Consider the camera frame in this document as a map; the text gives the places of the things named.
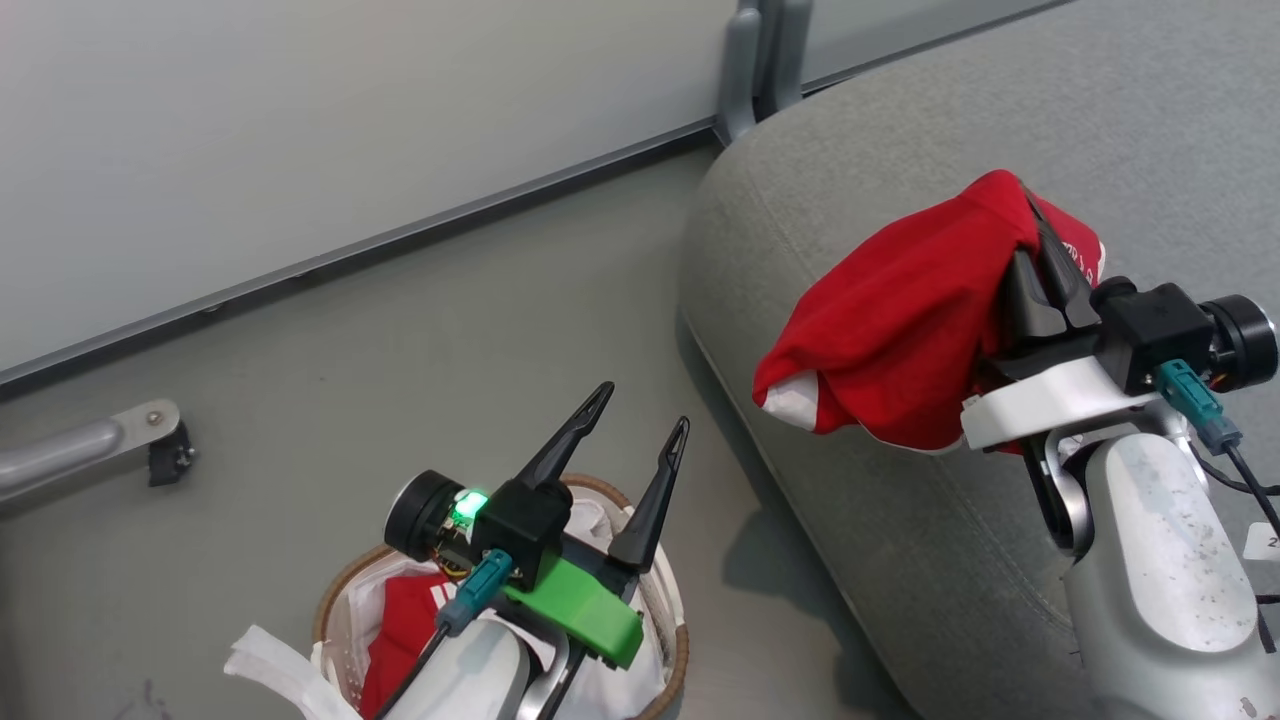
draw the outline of laundry basket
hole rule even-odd
[[[621,491],[589,475],[564,475],[562,479],[573,493],[575,511],[598,506],[609,536],[626,525],[632,507]],[[369,670],[369,643],[381,626],[381,600],[376,596],[381,592],[381,583],[393,577],[436,571],[429,562],[415,562],[390,547],[380,546],[347,565],[325,591],[312,625],[317,653],[312,660],[352,707],[360,706],[361,687]],[[374,593],[374,597],[353,598],[352,592]],[[653,639],[657,643],[664,687],[634,720],[655,720],[680,694],[689,665],[684,605],[660,546],[653,569],[640,578],[639,592],[648,610],[645,642]]]

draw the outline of red fabric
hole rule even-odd
[[[360,696],[360,716],[372,720],[408,676],[417,656],[435,634],[440,605],[431,588],[442,592],[449,579],[440,575],[411,575],[387,580],[383,626],[369,644],[369,674]]]
[[[1037,200],[1097,284],[1097,234]],[[756,368],[755,404],[764,404],[771,386],[815,370],[815,433],[860,423],[893,445],[954,445],[961,404],[973,395],[974,359],[1001,347],[995,301],[1019,245],[1039,251],[1036,218],[1009,170],[987,173],[957,197],[877,232],[796,304]]]

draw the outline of metal bar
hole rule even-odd
[[[760,119],[786,110],[804,96],[800,92],[800,69],[809,42],[809,19],[813,0],[769,0],[765,23],[771,35],[762,58]]]
[[[151,445],[178,428],[178,406],[152,400],[101,420],[0,451],[0,502],[13,500],[114,457]]]
[[[716,108],[716,137],[724,146],[755,127],[755,77],[763,23],[755,0],[741,0],[724,28],[724,61]]]

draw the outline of gray floor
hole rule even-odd
[[[709,151],[666,160],[0,405],[0,446],[175,400],[201,459],[142,457],[0,521],[5,719],[294,717],[221,675],[257,623],[308,646],[320,593],[407,478],[494,486],[600,380],[572,470],[635,496],[680,414],[664,546],[692,664],[680,716],[908,717],[676,322]]]

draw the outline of gray fabric upholstery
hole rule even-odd
[[[751,405],[756,361],[861,240],[1001,167],[1098,232],[1106,274],[1280,309],[1277,37],[1270,0],[1076,0],[822,92],[754,129],[707,178],[685,316],[929,720],[1093,716],[1060,582],[1068,562],[1021,462],[783,425]],[[1274,479],[1280,383],[1228,401]],[[1261,519],[1252,498],[1215,487],[1213,502],[1243,547]],[[1260,592],[1280,591],[1274,568],[1249,571]]]

